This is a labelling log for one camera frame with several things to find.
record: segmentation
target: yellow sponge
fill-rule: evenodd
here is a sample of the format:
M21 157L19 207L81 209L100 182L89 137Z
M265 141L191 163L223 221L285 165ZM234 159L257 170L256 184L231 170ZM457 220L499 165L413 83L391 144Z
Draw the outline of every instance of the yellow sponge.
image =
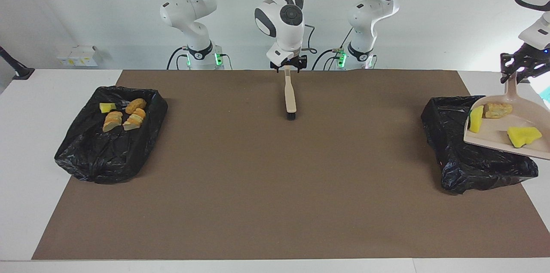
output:
M116 110L116 104L114 103L100 103L100 110L102 113L109 113L110 110Z
M538 138L542 138L541 132L535 127L510 127L508 128L507 133L508 137L510 137L510 141L512 142L512 144L514 144L515 148L520 148L525 144L531 144Z
M478 106L470 112L470 131L478 133L483 119L483 106Z

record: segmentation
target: brown mat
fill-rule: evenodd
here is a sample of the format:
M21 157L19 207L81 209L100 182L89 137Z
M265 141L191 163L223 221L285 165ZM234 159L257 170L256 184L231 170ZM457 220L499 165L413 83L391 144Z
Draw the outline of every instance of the brown mat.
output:
M169 104L138 177L71 179L33 259L550 257L521 185L440 188L420 114L455 71L124 71Z

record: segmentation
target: robotic arm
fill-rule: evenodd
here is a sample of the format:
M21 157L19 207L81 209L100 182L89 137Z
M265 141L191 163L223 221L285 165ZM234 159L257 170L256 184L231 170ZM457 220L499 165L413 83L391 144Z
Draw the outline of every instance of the robotic arm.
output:
M220 54L216 44L210 40L208 29L196 20L212 14L217 8L216 0L170 0L161 7L163 21L181 30L187 36L188 60L193 69L213 70Z
M258 28L276 39L267 58L277 71L283 65L294 65L298 71L306 67L307 58L299 56L304 35L303 5L304 0L265 0L255 10ZM216 8L216 0L170 0L161 7L164 22L187 36L191 65L201 69L213 69L212 65L216 65L216 46L206 27L195 21Z
M550 0L515 0L528 9L543 11L544 14L529 28L521 32L524 41L514 54L501 54L501 83L505 83L517 72L517 81L527 77L538 77L550 71Z
M345 69L365 69L373 57L373 48L378 36L375 24L397 13L397 0L363 0L348 12L348 22L353 28L351 42L347 47L349 55Z
M514 54L501 55L504 83L518 71L518 80L536 77L550 71L550 0L515 0L529 9L544 11L542 17L524 30L519 38L525 44ZM348 60L345 69L368 67L377 38L375 24L399 10L396 0L363 0L348 13L353 35L347 52L355 59Z

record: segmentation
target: dustpan handle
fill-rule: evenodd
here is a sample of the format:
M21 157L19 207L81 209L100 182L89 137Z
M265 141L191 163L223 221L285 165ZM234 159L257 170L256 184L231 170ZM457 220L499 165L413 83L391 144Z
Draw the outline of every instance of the dustpan handle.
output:
M510 78L504 84L504 94L508 99L515 99L517 97L517 72L510 75Z

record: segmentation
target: black garbage bag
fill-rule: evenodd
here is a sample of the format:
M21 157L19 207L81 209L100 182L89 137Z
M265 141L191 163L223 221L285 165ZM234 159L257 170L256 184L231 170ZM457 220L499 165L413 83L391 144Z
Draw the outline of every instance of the black garbage bag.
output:
M538 166L528 157L464 142L464 124L480 98L483 95L432 98L421 116L441 167L441 186L453 193L493 189L538 176Z
M103 132L106 114L100 103L115 103L122 122L129 117L124 108L134 99L147 102L141 128L124 131L118 126ZM55 154L55 162L81 181L112 184L136 176L155 146L168 104L153 89L99 87L69 127Z

